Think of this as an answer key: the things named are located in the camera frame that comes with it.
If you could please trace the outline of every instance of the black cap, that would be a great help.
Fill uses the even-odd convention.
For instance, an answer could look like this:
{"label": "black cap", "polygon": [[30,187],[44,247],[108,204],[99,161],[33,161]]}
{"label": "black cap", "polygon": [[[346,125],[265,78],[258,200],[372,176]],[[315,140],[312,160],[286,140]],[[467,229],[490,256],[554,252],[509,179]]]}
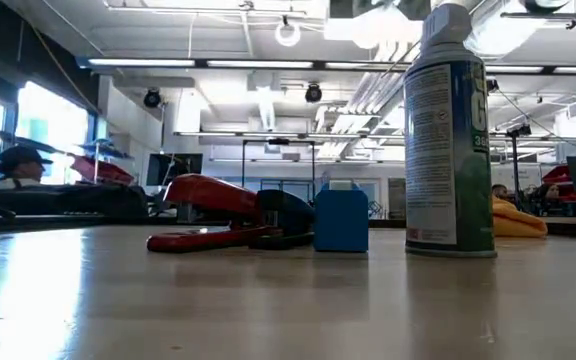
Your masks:
{"label": "black cap", "polygon": [[24,146],[14,146],[2,151],[0,154],[0,164],[8,166],[33,162],[37,164],[52,164],[52,160],[42,158],[37,150]]}

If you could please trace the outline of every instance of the spray can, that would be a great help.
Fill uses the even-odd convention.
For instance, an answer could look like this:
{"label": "spray can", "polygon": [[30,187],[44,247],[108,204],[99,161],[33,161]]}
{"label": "spray can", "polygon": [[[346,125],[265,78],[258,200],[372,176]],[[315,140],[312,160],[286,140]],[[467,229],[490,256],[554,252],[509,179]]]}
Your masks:
{"label": "spray can", "polygon": [[486,77],[463,46],[472,30],[459,5],[424,21],[421,54],[404,79],[406,251],[494,257]]}

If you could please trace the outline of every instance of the white can cap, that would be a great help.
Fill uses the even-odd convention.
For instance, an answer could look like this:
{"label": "white can cap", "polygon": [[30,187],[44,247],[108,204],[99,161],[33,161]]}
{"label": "white can cap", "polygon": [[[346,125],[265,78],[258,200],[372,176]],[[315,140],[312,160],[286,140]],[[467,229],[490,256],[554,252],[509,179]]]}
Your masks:
{"label": "white can cap", "polygon": [[427,48],[446,43],[463,43],[472,24],[468,10],[457,4],[442,4],[424,20],[421,47]]}

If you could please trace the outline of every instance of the man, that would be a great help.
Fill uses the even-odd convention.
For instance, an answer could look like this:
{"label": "man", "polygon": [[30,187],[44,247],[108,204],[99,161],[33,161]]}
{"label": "man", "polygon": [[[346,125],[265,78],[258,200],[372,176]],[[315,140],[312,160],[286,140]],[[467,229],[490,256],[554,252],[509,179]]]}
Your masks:
{"label": "man", "polygon": [[52,164],[43,159],[37,150],[15,146],[0,154],[0,190],[16,189],[24,186],[41,185],[44,165]]}
{"label": "man", "polygon": [[508,189],[504,185],[495,184],[492,186],[492,195],[498,197],[499,199],[506,200],[508,197]]}

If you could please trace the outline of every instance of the yellow cloth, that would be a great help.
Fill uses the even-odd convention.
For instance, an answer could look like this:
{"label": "yellow cloth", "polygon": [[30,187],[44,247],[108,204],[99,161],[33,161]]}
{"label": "yellow cloth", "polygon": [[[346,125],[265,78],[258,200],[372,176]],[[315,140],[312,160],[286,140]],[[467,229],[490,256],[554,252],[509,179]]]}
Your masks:
{"label": "yellow cloth", "polygon": [[544,237],[548,234],[546,223],[538,217],[518,211],[515,205],[492,198],[495,236]]}

